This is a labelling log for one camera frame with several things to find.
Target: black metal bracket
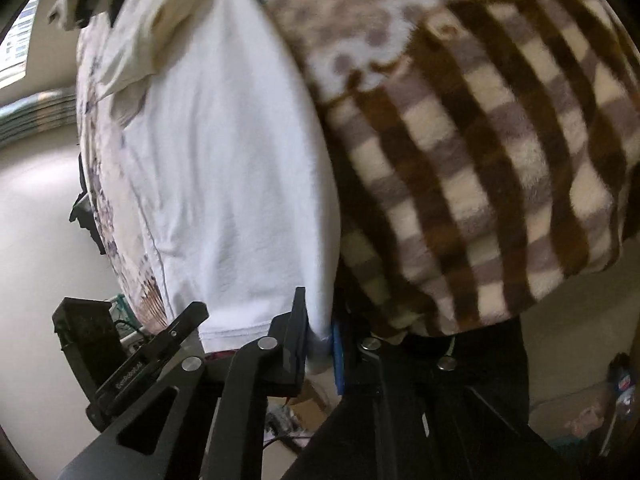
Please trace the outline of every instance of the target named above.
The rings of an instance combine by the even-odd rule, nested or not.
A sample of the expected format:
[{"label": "black metal bracket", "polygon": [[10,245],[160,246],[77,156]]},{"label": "black metal bracket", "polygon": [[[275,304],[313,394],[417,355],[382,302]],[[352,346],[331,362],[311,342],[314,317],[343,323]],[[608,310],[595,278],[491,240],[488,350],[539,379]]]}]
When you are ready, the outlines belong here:
[{"label": "black metal bracket", "polygon": [[[443,369],[440,358],[415,359],[402,347],[354,329],[364,322],[337,322],[344,394],[372,402],[378,480],[578,478],[525,421],[474,379],[471,364]],[[509,476],[505,471],[513,463],[518,473]],[[536,469],[537,463],[543,468]]]},{"label": "black metal bracket", "polygon": [[[173,341],[197,326],[193,323],[203,318],[203,308],[206,312],[203,304],[192,303],[188,316],[176,319],[98,390],[102,402],[110,400],[101,413],[115,413],[114,406],[130,402],[132,395],[119,397],[121,390],[140,392],[141,381],[175,354]],[[302,390],[306,332],[304,289],[299,288],[292,311],[273,319],[268,336],[230,358],[184,359],[128,404],[64,469],[60,480],[258,480],[266,397],[294,397]],[[165,334],[172,338],[170,344]],[[143,363],[138,372],[143,378],[135,376],[126,387],[116,388],[118,378],[136,370],[136,363]]]}]

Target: brown checkered fabric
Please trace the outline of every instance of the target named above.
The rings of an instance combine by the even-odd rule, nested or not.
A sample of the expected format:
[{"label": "brown checkered fabric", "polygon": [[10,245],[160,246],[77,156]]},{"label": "brown checkered fabric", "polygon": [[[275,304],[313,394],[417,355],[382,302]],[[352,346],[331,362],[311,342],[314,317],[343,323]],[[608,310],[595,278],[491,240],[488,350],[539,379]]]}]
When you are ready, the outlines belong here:
[{"label": "brown checkered fabric", "polygon": [[507,319],[617,259],[640,64],[603,0],[334,0],[377,35],[324,30],[309,1],[266,0],[325,124],[338,282],[378,334]]}]

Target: metal screw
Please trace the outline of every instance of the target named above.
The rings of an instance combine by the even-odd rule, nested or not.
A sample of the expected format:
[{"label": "metal screw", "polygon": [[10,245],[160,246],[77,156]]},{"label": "metal screw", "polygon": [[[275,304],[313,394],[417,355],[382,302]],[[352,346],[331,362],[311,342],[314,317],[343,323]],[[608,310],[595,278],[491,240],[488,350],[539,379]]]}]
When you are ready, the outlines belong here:
[{"label": "metal screw", "polygon": [[380,342],[380,339],[378,339],[377,337],[366,337],[362,340],[362,343],[360,343],[360,346],[364,350],[368,350],[369,352],[375,352],[376,350],[380,350],[382,343]]},{"label": "metal screw", "polygon": [[182,369],[186,372],[194,372],[202,366],[202,359],[196,356],[187,357],[182,361]]},{"label": "metal screw", "polygon": [[276,348],[276,346],[278,346],[278,340],[274,337],[267,336],[258,339],[258,348],[260,350],[271,350]]},{"label": "metal screw", "polygon": [[426,413],[422,414],[422,427],[424,428],[425,436],[429,436],[431,431],[429,429],[429,423],[427,421],[427,414]]},{"label": "metal screw", "polygon": [[438,359],[438,368],[443,372],[450,372],[452,370],[455,370],[457,366],[458,361],[456,361],[455,358],[451,357],[450,355],[445,355]]}]

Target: black pants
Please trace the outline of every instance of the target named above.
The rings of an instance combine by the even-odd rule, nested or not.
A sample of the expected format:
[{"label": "black pants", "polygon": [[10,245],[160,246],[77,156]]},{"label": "black pants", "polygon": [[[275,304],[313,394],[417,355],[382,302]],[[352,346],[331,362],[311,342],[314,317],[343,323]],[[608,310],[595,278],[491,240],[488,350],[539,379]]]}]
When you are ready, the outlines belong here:
[{"label": "black pants", "polygon": [[[520,420],[529,420],[529,366],[520,318],[455,336],[452,356],[469,374],[508,406]],[[418,359],[437,359],[449,349],[452,336],[407,336],[404,350]]]}]

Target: window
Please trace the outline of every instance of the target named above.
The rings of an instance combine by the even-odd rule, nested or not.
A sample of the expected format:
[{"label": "window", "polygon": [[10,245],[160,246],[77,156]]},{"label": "window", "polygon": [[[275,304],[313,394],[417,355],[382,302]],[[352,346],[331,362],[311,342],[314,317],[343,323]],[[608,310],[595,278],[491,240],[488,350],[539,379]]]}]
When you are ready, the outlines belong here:
[{"label": "window", "polygon": [[0,44],[0,88],[24,77],[27,69],[27,53],[33,19],[40,0],[29,0]]}]

